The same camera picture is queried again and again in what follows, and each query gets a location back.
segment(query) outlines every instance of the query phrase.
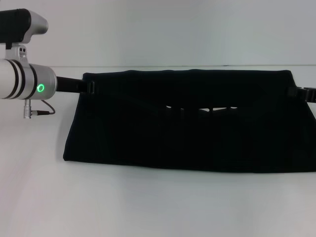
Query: black fabric bag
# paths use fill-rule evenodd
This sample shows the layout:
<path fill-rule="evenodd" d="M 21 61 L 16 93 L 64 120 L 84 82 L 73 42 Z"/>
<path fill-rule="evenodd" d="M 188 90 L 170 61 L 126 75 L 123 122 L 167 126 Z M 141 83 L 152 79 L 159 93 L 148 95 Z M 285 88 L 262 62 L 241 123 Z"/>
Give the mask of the black fabric bag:
<path fill-rule="evenodd" d="M 80 95 L 64 160 L 316 171 L 316 121 L 307 103 L 287 96 L 290 71 L 127 71 L 83 80 L 94 81 L 95 93 Z"/>

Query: green led light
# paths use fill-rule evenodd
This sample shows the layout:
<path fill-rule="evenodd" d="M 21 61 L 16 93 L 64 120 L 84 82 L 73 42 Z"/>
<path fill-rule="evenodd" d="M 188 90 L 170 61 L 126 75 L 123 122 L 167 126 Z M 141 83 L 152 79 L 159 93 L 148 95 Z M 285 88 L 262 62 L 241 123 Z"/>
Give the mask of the green led light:
<path fill-rule="evenodd" d="M 37 86 L 37 89 L 38 89 L 38 92 L 43 92 L 44 89 L 45 89 L 45 86 L 44 86 L 43 84 L 39 84 L 39 85 Z"/>

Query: black cable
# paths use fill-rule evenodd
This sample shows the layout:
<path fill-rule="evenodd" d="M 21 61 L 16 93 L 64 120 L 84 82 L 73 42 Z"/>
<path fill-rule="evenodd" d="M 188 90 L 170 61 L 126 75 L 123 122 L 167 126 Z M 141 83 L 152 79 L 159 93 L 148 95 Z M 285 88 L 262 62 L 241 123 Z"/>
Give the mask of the black cable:
<path fill-rule="evenodd" d="M 55 109 L 54 109 L 49 103 L 47 103 L 47 102 L 44 101 L 44 100 L 41 100 L 41 101 L 42 101 L 44 104 L 46 104 L 48 107 L 50 107 L 51 110 L 53 111 L 53 112 L 49 112 L 50 115 L 53 115 L 53 114 L 56 113 Z"/>

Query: black ring band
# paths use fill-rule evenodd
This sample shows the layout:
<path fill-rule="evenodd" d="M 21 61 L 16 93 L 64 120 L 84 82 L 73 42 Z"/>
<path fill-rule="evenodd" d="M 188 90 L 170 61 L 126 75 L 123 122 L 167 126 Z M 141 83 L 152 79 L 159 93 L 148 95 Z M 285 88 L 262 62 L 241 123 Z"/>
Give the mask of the black ring band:
<path fill-rule="evenodd" d="M 25 98 L 25 100 L 30 99 L 34 95 L 36 87 L 38 85 L 38 75 L 36 74 L 36 71 L 31 64 L 30 64 L 30 68 L 32 69 L 32 72 L 34 74 L 34 86 L 33 86 L 32 92 L 30 93 L 28 97 Z"/>
<path fill-rule="evenodd" d="M 19 90 L 19 93 L 17 93 L 17 95 L 12 98 L 12 99 L 15 99 L 15 98 L 19 97 L 22 94 L 23 90 L 24 90 L 24 87 L 25 87 L 25 73 L 24 73 L 23 67 L 22 67 L 20 62 L 18 62 L 16 60 L 12 60 L 12 61 L 15 62 L 18 65 L 19 69 L 21 70 L 21 74 L 22 74 L 22 83 L 21 83 L 21 88 Z"/>
<path fill-rule="evenodd" d="M 13 70 L 14 70 L 14 74 L 15 74 L 15 83 L 14 83 L 14 87 L 12 89 L 12 92 L 7 97 L 4 98 L 4 99 L 8 99 L 12 95 L 14 95 L 14 93 L 16 92 L 16 89 L 18 88 L 18 85 L 19 85 L 19 74 L 18 74 L 18 70 L 16 69 L 14 63 L 12 63 L 10 60 L 7 60 L 7 59 L 5 59 L 5 60 L 8 61 L 11 64 L 11 66 L 13 67 Z"/>

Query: silver connector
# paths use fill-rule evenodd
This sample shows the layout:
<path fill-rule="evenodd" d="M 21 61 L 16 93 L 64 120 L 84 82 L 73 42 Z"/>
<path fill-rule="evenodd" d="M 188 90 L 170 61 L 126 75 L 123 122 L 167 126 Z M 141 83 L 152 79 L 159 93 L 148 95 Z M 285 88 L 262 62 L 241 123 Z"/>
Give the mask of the silver connector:
<path fill-rule="evenodd" d="M 31 118 L 31 100 L 25 100 L 24 104 L 24 118 L 30 119 Z"/>

